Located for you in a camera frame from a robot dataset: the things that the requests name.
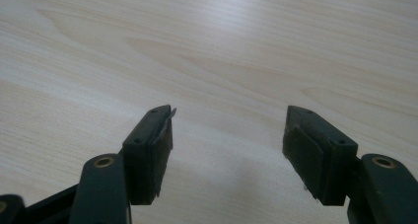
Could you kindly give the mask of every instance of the wood grain pattern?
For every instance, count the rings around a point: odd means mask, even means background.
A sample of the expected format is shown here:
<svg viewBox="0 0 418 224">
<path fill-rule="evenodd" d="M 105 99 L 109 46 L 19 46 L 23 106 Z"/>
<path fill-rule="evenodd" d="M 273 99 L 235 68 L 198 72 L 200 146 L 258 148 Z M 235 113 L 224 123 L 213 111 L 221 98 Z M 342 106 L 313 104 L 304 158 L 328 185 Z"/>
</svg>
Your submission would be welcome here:
<svg viewBox="0 0 418 224">
<path fill-rule="evenodd" d="M 177 108 L 134 223 L 348 223 L 281 154 L 318 112 L 418 178 L 418 0 L 0 0 L 0 193 L 35 203 Z"/>
</svg>

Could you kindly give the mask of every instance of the wooden table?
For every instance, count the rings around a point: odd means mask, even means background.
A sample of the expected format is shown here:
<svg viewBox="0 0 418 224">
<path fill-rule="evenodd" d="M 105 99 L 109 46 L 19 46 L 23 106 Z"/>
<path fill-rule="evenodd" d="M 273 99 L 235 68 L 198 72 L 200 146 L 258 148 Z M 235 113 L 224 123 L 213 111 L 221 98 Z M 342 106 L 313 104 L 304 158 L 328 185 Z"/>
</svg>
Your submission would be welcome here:
<svg viewBox="0 0 418 224">
<path fill-rule="evenodd" d="M 348 223 L 282 155 L 286 108 L 417 178 L 418 0 L 0 0 L 0 193 L 76 184 L 165 104 L 174 150 L 134 223 Z"/>
</svg>

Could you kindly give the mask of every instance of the tabletop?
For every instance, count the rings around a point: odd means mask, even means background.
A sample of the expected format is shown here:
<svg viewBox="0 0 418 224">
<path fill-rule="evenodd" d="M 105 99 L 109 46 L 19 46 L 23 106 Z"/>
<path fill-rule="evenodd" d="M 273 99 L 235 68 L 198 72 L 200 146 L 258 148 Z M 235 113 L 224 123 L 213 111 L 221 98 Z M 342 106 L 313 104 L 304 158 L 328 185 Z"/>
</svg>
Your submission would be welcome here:
<svg viewBox="0 0 418 224">
<path fill-rule="evenodd" d="M 282 154 L 287 106 L 418 178 L 418 0 L 0 0 L 0 193 L 76 184 L 170 104 L 133 223 L 348 223 Z"/>
</svg>

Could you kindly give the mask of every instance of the light wood surface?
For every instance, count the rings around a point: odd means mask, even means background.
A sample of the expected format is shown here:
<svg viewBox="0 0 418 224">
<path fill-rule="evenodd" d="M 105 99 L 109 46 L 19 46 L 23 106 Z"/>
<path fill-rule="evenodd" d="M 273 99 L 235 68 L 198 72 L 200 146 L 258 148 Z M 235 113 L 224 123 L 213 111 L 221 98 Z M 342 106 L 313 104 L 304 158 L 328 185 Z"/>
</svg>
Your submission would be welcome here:
<svg viewBox="0 0 418 224">
<path fill-rule="evenodd" d="M 0 0 L 0 193 L 33 204 L 177 108 L 134 223 L 348 223 L 281 153 L 313 110 L 418 177 L 418 0 Z"/>
</svg>

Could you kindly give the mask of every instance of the wood grain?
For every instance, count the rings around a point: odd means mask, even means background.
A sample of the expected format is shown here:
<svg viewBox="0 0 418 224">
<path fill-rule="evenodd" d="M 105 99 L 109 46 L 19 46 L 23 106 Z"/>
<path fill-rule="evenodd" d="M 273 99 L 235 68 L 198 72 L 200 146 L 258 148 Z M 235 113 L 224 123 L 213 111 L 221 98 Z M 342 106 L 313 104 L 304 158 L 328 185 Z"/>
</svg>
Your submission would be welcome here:
<svg viewBox="0 0 418 224">
<path fill-rule="evenodd" d="M 171 104 L 162 195 L 134 223 L 348 223 L 281 154 L 318 112 L 418 178 L 418 0 L 0 0 L 0 193 L 26 205 Z"/>
</svg>

